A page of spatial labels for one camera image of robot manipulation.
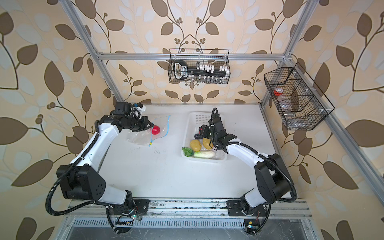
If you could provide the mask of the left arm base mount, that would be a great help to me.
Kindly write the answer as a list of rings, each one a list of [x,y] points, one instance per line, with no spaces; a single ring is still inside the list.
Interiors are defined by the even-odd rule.
[[[106,207],[107,221],[115,234],[129,232],[136,221],[149,210],[150,200],[128,200],[124,205]]]

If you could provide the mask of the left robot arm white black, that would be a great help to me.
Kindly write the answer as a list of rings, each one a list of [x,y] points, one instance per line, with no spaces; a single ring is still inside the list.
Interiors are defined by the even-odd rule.
[[[58,168],[58,179],[45,202],[48,214],[62,216],[87,205],[118,207],[125,215],[135,213],[137,207],[132,193],[108,185],[99,171],[111,143],[122,130],[139,133],[154,126],[149,118],[143,115],[145,109],[142,103],[117,102],[110,114],[95,122],[95,133],[86,147],[70,164]],[[55,211],[52,198],[58,188],[65,199],[82,200],[83,203],[64,211]]]

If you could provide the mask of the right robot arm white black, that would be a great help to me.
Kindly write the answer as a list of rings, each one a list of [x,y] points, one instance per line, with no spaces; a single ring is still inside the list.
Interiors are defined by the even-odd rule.
[[[199,128],[199,135],[210,139],[211,148],[237,157],[255,171],[256,187],[241,196],[243,211],[276,201],[296,201],[298,194],[294,181],[280,155],[256,151],[237,136],[228,134],[217,108],[213,108],[208,123]]]

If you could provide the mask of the clear zip top bag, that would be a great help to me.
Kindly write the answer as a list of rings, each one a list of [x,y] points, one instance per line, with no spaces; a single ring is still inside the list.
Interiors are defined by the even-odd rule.
[[[152,146],[154,142],[162,140],[169,133],[170,128],[170,115],[149,115],[149,120],[154,125],[161,128],[161,133],[158,135],[152,135],[152,128],[142,132],[134,133],[131,130],[128,131],[126,140],[130,143],[141,146]]]

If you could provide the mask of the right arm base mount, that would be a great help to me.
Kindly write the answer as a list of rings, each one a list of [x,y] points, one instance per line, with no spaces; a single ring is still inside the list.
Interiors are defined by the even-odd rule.
[[[252,236],[256,236],[263,229],[271,213],[271,204],[250,207],[245,200],[228,200],[226,208],[230,217],[252,218],[244,227],[245,233]]]

